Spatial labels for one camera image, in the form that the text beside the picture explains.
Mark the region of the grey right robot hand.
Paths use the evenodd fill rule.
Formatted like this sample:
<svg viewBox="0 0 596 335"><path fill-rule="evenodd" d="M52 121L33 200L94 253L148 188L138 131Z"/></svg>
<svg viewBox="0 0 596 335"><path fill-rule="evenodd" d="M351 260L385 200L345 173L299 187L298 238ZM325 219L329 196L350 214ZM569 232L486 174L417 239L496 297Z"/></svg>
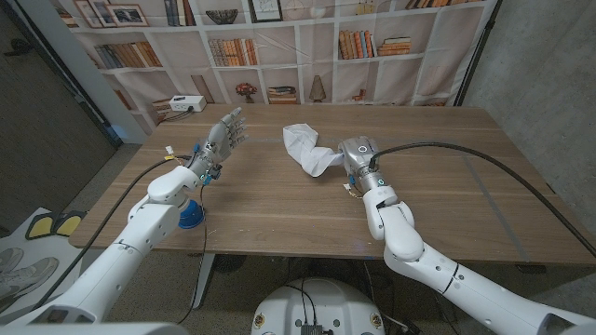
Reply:
<svg viewBox="0 0 596 335"><path fill-rule="evenodd" d="M378 152L376 142L366 136L341 141L338 149L344 156L344 167L348 176L359 184L366 194L371 189L386 186L383 174L377 167L369 167L373 156Z"/></svg>

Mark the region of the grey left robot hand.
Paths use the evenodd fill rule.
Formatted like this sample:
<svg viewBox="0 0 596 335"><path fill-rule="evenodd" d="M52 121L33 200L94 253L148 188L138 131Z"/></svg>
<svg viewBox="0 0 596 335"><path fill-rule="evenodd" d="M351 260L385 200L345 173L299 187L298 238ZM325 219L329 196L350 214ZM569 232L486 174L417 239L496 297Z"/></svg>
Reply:
<svg viewBox="0 0 596 335"><path fill-rule="evenodd" d="M187 165L203 183L218 179L222 162L249 137L244 133L247 129L244 125L246 118L240 115L241 112L242 108L237 107L214 124L206 140Z"/></svg>

